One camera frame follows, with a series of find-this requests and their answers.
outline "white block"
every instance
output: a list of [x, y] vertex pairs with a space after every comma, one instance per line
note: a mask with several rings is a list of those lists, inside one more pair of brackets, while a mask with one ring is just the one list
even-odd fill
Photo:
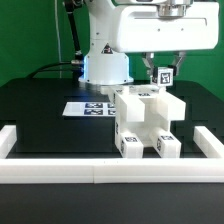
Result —
[[16, 126], [5, 125], [0, 131], [0, 159], [7, 157], [16, 140]]
[[134, 133], [121, 134], [120, 152], [124, 158], [142, 158], [144, 146]]
[[206, 127], [195, 127], [194, 141], [208, 158], [224, 158], [224, 145]]
[[162, 158], [180, 158], [181, 143], [170, 132], [155, 128], [149, 137]]
[[138, 97], [120, 95], [120, 113], [128, 122], [143, 122], [145, 117], [145, 104]]
[[156, 112], [166, 120], [184, 120], [185, 108], [185, 102], [167, 92], [161, 92], [157, 96]]

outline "green background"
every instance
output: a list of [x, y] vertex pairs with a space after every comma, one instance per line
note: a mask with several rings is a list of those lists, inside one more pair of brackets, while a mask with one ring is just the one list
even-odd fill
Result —
[[[192, 80], [224, 100], [224, 2], [220, 3], [219, 43], [213, 50], [191, 51], [182, 65], [179, 80]], [[25, 77], [36, 68], [58, 62], [54, 0], [1, 1], [0, 13], [0, 85], [13, 78]], [[58, 19], [62, 60], [73, 59], [74, 50], [67, 15], [58, 0]], [[88, 11], [84, 6], [75, 12], [81, 48], [89, 49]], [[130, 54], [130, 72], [135, 79], [145, 79], [146, 69], [139, 54]], [[172, 62], [171, 53], [157, 53], [155, 63]], [[39, 77], [59, 77], [58, 73]]]

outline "stacked white blocks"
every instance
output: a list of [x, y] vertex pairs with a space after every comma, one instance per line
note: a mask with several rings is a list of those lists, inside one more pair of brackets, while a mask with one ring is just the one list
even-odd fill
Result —
[[[180, 157], [181, 143], [170, 133], [170, 123], [184, 120], [183, 101], [151, 85], [113, 86], [105, 92], [115, 104], [115, 144], [123, 157], [142, 158], [144, 147], [152, 146], [162, 158]], [[124, 141], [132, 137], [138, 144]]]

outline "black tabletop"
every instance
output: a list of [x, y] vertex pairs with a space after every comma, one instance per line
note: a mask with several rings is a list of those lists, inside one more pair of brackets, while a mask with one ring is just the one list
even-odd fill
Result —
[[[204, 157], [192, 141], [194, 126], [206, 126], [223, 142], [224, 103], [193, 82], [178, 81], [168, 91], [187, 103], [186, 120], [171, 128], [182, 142], [181, 157]], [[70, 79], [15, 79], [1, 87], [0, 128], [17, 125], [9, 158], [119, 158], [114, 118], [66, 119], [67, 101], [108, 98]], [[7, 224], [224, 222], [221, 183], [0, 185], [0, 196], [0, 223]]]

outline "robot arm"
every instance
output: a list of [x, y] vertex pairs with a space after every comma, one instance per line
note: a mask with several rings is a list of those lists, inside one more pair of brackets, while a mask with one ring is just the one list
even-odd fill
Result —
[[[212, 49], [218, 42], [217, 2], [116, 0], [115, 7], [111, 0], [73, 0], [78, 6], [84, 2], [89, 10], [91, 32], [81, 83], [132, 82], [125, 53], [141, 52], [152, 83], [169, 86], [172, 76], [179, 73], [185, 51]], [[162, 51], [176, 52], [172, 65], [154, 65], [154, 52]], [[170, 82], [159, 82], [162, 74], [169, 74]]]

